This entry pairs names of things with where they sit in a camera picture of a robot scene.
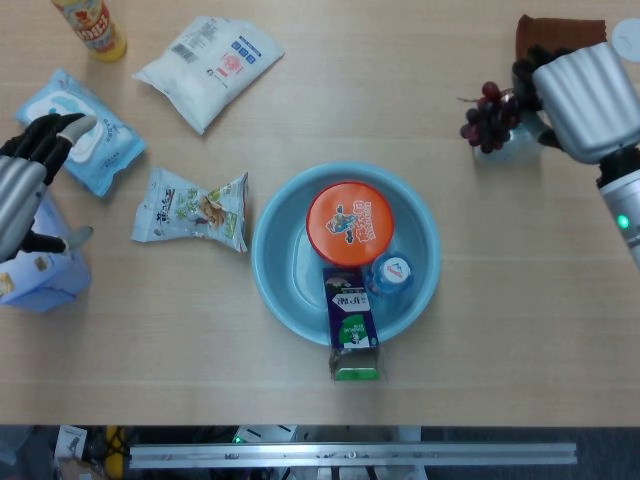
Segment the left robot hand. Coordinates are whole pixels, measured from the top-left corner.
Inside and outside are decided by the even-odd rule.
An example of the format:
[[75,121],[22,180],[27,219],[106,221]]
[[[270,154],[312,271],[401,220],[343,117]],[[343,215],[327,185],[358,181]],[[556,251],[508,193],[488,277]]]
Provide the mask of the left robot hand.
[[1,261],[19,252],[68,254],[80,249],[94,229],[82,226],[65,237],[33,231],[35,214],[70,150],[97,125],[92,115],[47,114],[1,146]]

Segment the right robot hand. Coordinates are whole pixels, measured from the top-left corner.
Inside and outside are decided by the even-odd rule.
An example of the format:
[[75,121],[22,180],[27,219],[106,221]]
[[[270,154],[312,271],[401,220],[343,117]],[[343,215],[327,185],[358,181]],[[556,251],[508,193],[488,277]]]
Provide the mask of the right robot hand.
[[534,45],[513,63],[512,81],[539,144],[588,165],[639,145],[639,95],[608,43],[554,52]]

